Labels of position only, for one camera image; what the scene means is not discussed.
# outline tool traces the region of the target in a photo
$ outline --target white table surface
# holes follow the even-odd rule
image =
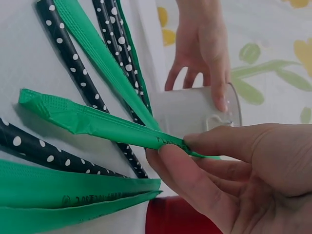
[[[116,157],[115,149],[109,141],[94,140],[89,136],[72,136],[46,124],[45,130],[40,131],[42,122],[38,120],[34,124],[33,121],[25,121],[30,116],[23,112],[17,113],[14,109],[19,89],[24,87],[69,98],[83,104],[83,100],[41,28],[31,5],[33,2],[33,0],[0,1],[0,115],[18,127],[73,154],[125,175],[134,176],[126,162]],[[91,0],[79,2],[98,29]],[[158,6],[168,9],[167,28],[175,31],[177,10],[174,1],[156,0],[156,2]],[[161,28],[156,22],[157,11],[154,0],[122,0],[122,4],[147,86],[150,90],[161,91],[173,62],[175,45],[165,48],[161,45]],[[293,51],[293,43],[295,40],[306,41],[312,38],[311,6],[293,9],[289,2],[281,0],[224,0],[223,6],[229,30],[230,57],[233,68],[245,65],[238,58],[238,54],[239,50],[249,42],[258,43],[261,47],[262,53],[257,64],[272,59],[300,62]],[[115,107],[111,108],[113,114],[128,119],[86,57],[83,55],[81,57],[107,105]],[[289,69],[309,83],[311,82],[311,77],[303,67],[290,67]],[[183,74],[179,76],[175,88],[182,87],[182,78]],[[303,108],[312,107],[311,92],[304,92],[289,85],[279,79],[274,72],[252,76],[244,81],[261,91],[265,98],[261,105],[253,105],[242,97],[240,98],[244,125],[263,122],[297,124],[301,121],[300,115]],[[144,152],[138,147],[134,148],[134,152],[148,174],[156,178],[157,175],[144,158]],[[0,152],[0,158],[24,162],[3,152]],[[174,195],[165,185],[161,188],[164,190],[162,195]],[[140,204],[97,220],[50,233],[143,234],[146,207],[147,203]]]

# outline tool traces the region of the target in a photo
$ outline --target red object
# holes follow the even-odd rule
[[[222,234],[214,223],[184,199],[173,196],[149,202],[146,234]]]

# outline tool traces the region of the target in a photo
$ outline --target paper straw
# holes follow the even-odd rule
[[[144,93],[143,86],[138,78],[138,70],[133,62],[131,46],[128,37],[125,34],[123,19],[121,18],[116,1],[92,0],[92,2],[99,25],[102,28],[103,37],[106,40],[109,50],[114,55],[116,61],[122,65],[122,68],[136,93],[142,99],[145,106],[150,110],[149,100],[147,94]]]
[[[51,169],[86,174],[125,177],[63,151],[0,118],[0,145],[27,161]]]
[[[41,0],[37,2],[37,10],[40,18],[47,28],[53,44],[60,51],[61,58],[66,64],[74,83],[80,91],[80,94],[85,99],[87,105],[110,114],[87,70],[85,69],[85,66],[79,58],[68,32],[65,29],[65,25],[57,12],[57,9],[54,7],[51,8],[51,6],[54,6],[53,0]],[[140,123],[140,119],[138,117],[134,117],[134,119],[137,120],[137,123]],[[141,166],[138,158],[130,146],[123,143],[114,143],[129,162],[129,165],[135,172],[136,176],[138,178],[148,178],[145,170]]]

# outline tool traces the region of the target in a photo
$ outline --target white polka dot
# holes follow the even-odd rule
[[[52,25],[52,21],[50,21],[50,20],[47,20],[45,23],[46,23],[46,25],[48,25],[48,26],[51,26],[51,25]]]
[[[16,136],[14,139],[13,139],[13,145],[14,146],[20,146],[21,145],[21,138],[19,136]]]
[[[126,70],[130,72],[132,70],[132,65],[131,64],[126,65]]]
[[[110,16],[109,19],[111,20],[111,23],[115,23],[116,22],[115,17]]]
[[[73,60],[77,60],[78,59],[78,54],[74,54],[73,55]]]
[[[53,155],[48,156],[47,162],[52,162],[53,160],[54,160],[54,156]]]
[[[63,43],[63,39],[62,39],[62,38],[58,38],[58,39],[57,39],[57,43],[58,43],[58,44],[62,44],[62,43]]]
[[[54,5],[51,5],[51,6],[49,7],[49,10],[50,10],[50,11],[54,11],[54,10],[55,10],[55,6],[54,6]]]
[[[3,118],[1,118],[1,120],[2,120],[2,123],[3,123],[5,126],[9,126],[9,122],[8,122],[8,121],[6,121],[6,120],[3,119]]]
[[[120,37],[120,38],[118,39],[118,42],[119,42],[120,44],[123,45],[123,44],[126,42],[126,40],[125,40],[124,37]]]
[[[43,140],[39,140],[39,143],[42,147],[45,147],[45,142]]]
[[[69,166],[70,165],[70,159],[66,160],[65,162],[65,166]]]
[[[117,15],[117,8],[115,8],[115,7],[112,8],[112,14],[113,14],[114,16]]]

